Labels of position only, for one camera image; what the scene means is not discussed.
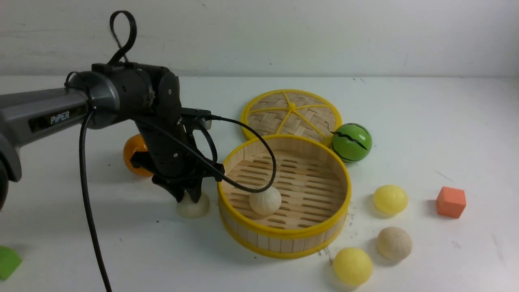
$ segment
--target black strap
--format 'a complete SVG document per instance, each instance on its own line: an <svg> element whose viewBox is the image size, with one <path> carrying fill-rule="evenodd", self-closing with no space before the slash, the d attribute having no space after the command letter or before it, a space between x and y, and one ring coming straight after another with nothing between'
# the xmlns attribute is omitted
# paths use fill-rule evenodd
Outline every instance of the black strap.
<svg viewBox="0 0 519 292"><path fill-rule="evenodd" d="M128 41L126 42L126 44L122 47L121 47L121 43L120 43L119 39L117 38L117 35L115 34L115 31L114 31L115 18L121 13L126 16L126 18L128 19L128 23L130 24L130 36L128 37ZM119 10L119 11L112 13L112 15L110 16L110 31L112 32L112 37L117 42L117 46L119 47L119 50L117 52L115 52L114 56L110 59L110 61L108 61L107 64L115 65L123 57L124 57L125 61L128 62L126 53L128 53L130 51L130 49L133 47L133 44L135 44L135 39L137 38L137 23L135 21L135 18L133 17L133 15L130 12L128 12L126 10Z"/></svg>

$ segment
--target robotic arm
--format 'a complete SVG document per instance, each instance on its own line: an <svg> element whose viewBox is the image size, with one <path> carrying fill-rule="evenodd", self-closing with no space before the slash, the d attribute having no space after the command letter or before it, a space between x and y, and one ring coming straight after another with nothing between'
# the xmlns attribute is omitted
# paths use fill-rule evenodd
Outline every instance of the robotic arm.
<svg viewBox="0 0 519 292"><path fill-rule="evenodd" d="M198 153L193 131L200 126L211 127L210 120L188 123L211 112L183 108L179 79L165 67L130 62L93 64L91 71L77 73L65 85L0 96L0 209L7 196L8 181L18 182L22 177L19 148L81 123L91 106L88 94L92 106L157 125ZM120 115L102 111L92 117L88 127L101 129L124 120ZM132 164L153 173L152 182L170 192L177 202L184 192L198 202L204 177L222 180L223 165L206 158L220 170L211 172L170 138L141 123L136 125L148 152L136 152Z"/></svg>

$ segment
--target orange ball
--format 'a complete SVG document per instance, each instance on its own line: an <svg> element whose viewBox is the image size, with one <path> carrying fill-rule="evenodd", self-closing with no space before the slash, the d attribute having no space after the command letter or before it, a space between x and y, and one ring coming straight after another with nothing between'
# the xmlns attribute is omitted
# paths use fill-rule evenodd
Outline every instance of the orange ball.
<svg viewBox="0 0 519 292"><path fill-rule="evenodd" d="M125 160L126 167L134 174L139 175L139 176L145 176L145 177L150 177L153 175L151 172L147 171L144 168L133 167L133 165L130 162L130 160L135 152L147 152L147 151L148 151L148 147L146 146L146 143L144 143L144 139L142 139L141 134L137 134L137 135L131 137L130 139L128 139L128 141L126 141L125 147L122 151L122 156Z"/></svg>

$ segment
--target black cable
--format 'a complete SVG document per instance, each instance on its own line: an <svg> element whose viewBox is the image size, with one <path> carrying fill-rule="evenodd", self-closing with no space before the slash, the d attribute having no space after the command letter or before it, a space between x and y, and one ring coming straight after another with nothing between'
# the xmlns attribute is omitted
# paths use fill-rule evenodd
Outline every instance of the black cable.
<svg viewBox="0 0 519 292"><path fill-rule="evenodd" d="M117 38L117 34L115 34L114 30L114 21L115 18L119 14L124 14L126 18L128 19L128 23L130 24L130 35L128 36L128 41L126 41L126 44L121 47L121 42ZM135 40L137 39L137 22L135 21L135 18L133 15L125 10L120 10L112 13L110 16L110 32L112 33L112 37L115 39L115 42L117 43L117 46L119 47L118 51L115 52L113 57L108 61L108 65L115 65L117 62L121 60L121 58L124 57L125 61L128 62L128 58L126 57L126 53L130 51L130 49L133 47L133 44L135 44Z"/></svg>
<svg viewBox="0 0 519 292"><path fill-rule="evenodd" d="M72 77L72 75L75 74L77 75L77 77L83 82L83 84L85 85L84 87L77 87L77 86L73 86L70 84L70 77ZM72 88L72 89L77 89L77 90L81 90L81 91L84 91L85 94L87 95L88 97L88 101L91 102L92 101L92 98L90 97L90 88L88 87L86 81L83 79L83 77L81 76L81 73L77 72L77 71L72 71L70 72L66 78L65 78L65 84L64 84L65 88Z"/></svg>
<svg viewBox="0 0 519 292"><path fill-rule="evenodd" d="M160 132L162 135L170 138L175 143L177 143L182 148L184 148L184 150L189 152L189 154L193 155L196 159L198 159L202 164L205 165L205 167L210 169L213 173L220 174L224 181L228 182L233 187L236 187L236 188L241 189L243 191L250 192L250 193L261 193L261 192L264 192L264 191L266 191L268 188L270 188L272 186L272 184L274 183L274 180L276 178L276 158L274 157L274 152L272 151L270 146L267 144L267 142L263 139L263 137L261 137L261 135L258 134L258 132L256 132L254 129L252 129L251 127L249 127L249 126L247 126L247 125L245 125L245 124L243 124L241 122L230 120L230 119L219 117L219 116L213 116L213 115L205 116L205 118L209 118L209 119L213 119L213 120L222 120L222 121L226 121L226 122L231 122L232 121L231 123L238 124L240 126L243 125L244 128L246 128L247 130L252 132L252 134L254 134L256 137L258 137L258 139L261 141L261 143L267 148L267 151L270 154L270 157L272 157L272 176L270 177L270 180L267 183L267 185L262 187L262 188L259 188L259 189L254 189L254 188L246 187L246 186L241 185L241 184L233 181L232 179L228 178L225 174L221 173L220 170L218 170L211 163L209 163L206 160L205 157L200 155L198 152L193 150L188 145L184 144L182 141L180 141L177 137L173 136L168 131L162 129L161 127L159 127L159 126L157 126L155 124L152 124L152 123L150 123L150 122L148 122L148 121L146 121L144 119L141 119L141 118L139 118L137 116L133 116L133 115L130 115L130 114L123 114L123 113L120 113L120 112L118 112L116 110L109 109L109 108L97 107L96 110L98 110L98 111L105 111L105 112L108 112L108 113L111 113L111 114L118 115L118 116L120 116L122 118L125 118L125 119L128 119L128 120L132 120L132 121L137 122L139 124L143 124L143 125L145 125L147 127L150 127L152 129Z"/></svg>
<svg viewBox="0 0 519 292"><path fill-rule="evenodd" d="M94 112L90 110L83 120L81 124L81 132L79 134L79 176L81 179L81 191L83 193L83 204L85 205L85 213L87 215L87 223L88 229L90 230L90 237L92 238L92 245L94 247L95 259L98 262L99 271L101 272L101 277L103 278L104 287L106 288L106 292L112 292L112 287L110 286L110 280L108 279L108 274L106 272L106 268L103 262L103 256L101 255L101 248L99 246L99 240L97 237L97 232L95 231L94 218L92 215L92 208L90 206L90 197L88 194L88 181L87 181L87 167L86 167L86 158L85 158L85 138L87 135L87 126Z"/></svg>
<svg viewBox="0 0 519 292"><path fill-rule="evenodd" d="M202 124L199 121L195 121L195 124L197 124L198 129L200 130L200 132L202 132L203 136L206 138L207 144L209 144L209 149L211 149L212 163L216 163L218 161L218 151L216 151L216 146L214 145L213 138L211 137L211 135L209 134L207 129L204 128L204 126L202 126Z"/></svg>

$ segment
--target yellow spoke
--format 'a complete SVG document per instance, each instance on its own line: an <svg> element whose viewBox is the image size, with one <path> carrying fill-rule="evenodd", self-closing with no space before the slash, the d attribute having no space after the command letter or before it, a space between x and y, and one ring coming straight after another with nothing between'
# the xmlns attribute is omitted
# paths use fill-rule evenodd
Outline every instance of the yellow spoke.
<svg viewBox="0 0 519 292"><path fill-rule="evenodd" d="M302 107L296 107L296 110L304 109L304 108L329 108L330 106L327 104L311 104L311 105L304 105Z"/></svg>
<svg viewBox="0 0 519 292"><path fill-rule="evenodd" d="M249 111L250 114L257 113L257 112L266 112L266 111L287 111L288 108L267 108L267 109L259 109L259 110L253 110Z"/></svg>
<svg viewBox="0 0 519 292"><path fill-rule="evenodd" d="M286 104L287 104L287 106L288 106L288 104L290 104L290 100L289 100L289 97L288 97L288 96L286 96L286 93L285 93L285 91L282 91L282 92L283 92L283 95L285 96L285 99L286 99Z"/></svg>
<svg viewBox="0 0 519 292"><path fill-rule="evenodd" d="M283 127L283 125L285 124L286 120L288 120L289 118L289 115L290 115L290 111L288 111L285 115L285 117L283 118L283 120L281 121L281 124L279 124L278 126L278 130L276 131L275 135L279 134L279 132L281 132L281 128Z"/></svg>
<svg viewBox="0 0 519 292"><path fill-rule="evenodd" d="M323 138L326 138L326 136L323 133L321 133L321 131L318 128L316 128L309 120L307 120L305 117L303 117L303 115L301 115L298 112L293 112L293 113L296 114L298 117L300 117L303 120L303 122L310 125L310 127L312 127L312 129L314 129L319 135L323 136Z"/></svg>

